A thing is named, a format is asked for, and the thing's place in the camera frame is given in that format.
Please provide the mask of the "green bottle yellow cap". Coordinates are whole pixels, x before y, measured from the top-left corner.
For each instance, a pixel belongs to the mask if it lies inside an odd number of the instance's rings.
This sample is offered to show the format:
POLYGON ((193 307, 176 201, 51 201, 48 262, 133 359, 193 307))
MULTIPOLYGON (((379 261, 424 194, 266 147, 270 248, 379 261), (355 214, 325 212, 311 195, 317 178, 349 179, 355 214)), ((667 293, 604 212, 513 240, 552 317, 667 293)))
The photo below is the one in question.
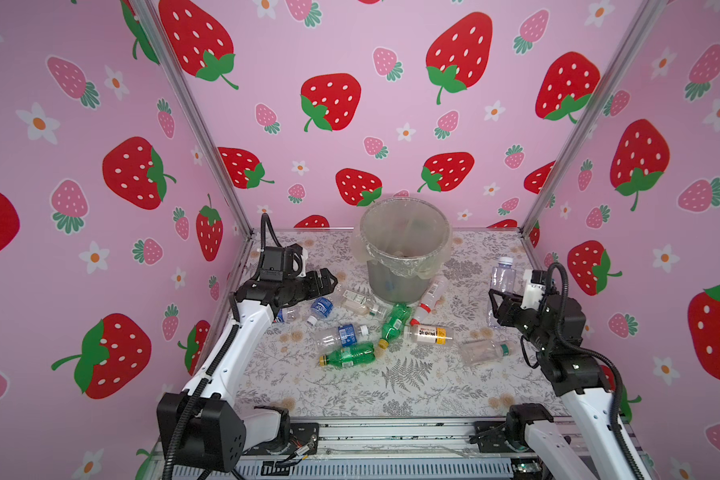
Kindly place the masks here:
POLYGON ((319 359, 320 367, 350 368, 358 365, 366 365, 376 360, 375 347, 371 342, 357 343, 348 347, 342 347, 319 359))

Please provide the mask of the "square clear bottle green cap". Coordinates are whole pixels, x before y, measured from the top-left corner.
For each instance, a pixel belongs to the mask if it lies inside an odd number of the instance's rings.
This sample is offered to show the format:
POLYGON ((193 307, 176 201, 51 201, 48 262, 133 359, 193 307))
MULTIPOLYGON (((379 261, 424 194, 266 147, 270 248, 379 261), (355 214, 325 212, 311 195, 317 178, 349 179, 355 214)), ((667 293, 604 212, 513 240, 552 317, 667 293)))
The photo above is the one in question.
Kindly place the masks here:
POLYGON ((512 354, 514 346, 508 342, 494 342, 490 339, 465 342, 459 346, 463 362, 469 366, 501 361, 512 354))

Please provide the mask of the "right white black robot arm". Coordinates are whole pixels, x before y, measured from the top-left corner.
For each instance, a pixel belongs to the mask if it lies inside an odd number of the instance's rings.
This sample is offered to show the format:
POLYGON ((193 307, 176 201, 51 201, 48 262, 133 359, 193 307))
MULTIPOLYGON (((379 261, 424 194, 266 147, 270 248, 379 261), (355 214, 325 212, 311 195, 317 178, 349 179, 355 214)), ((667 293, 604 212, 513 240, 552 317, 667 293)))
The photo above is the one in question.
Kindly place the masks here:
POLYGON ((518 294, 489 291, 498 323, 514 327, 537 348, 536 361, 554 394, 575 422, 594 466, 589 467, 567 442, 551 413, 541 404, 512 407, 503 437, 514 449, 532 451, 554 479, 649 479, 621 420, 621 377, 604 360, 581 346, 586 318, 581 305, 556 292, 541 296, 536 308, 525 308, 518 294))

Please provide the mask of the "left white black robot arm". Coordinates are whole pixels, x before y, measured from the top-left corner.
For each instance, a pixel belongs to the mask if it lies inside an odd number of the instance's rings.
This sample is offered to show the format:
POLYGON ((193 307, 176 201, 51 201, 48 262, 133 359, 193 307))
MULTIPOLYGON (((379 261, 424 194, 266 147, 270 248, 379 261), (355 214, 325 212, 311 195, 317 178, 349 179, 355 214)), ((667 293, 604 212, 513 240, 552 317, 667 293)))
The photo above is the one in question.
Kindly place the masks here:
POLYGON ((231 298, 221 337, 205 363, 179 393, 166 393, 157 406, 164 465, 161 477, 174 468, 232 473, 243 453, 262 447, 280 453, 291 445, 289 412, 280 407, 234 410, 235 399, 253 354, 284 307, 332 293, 338 279, 326 268, 281 280, 252 278, 231 298))

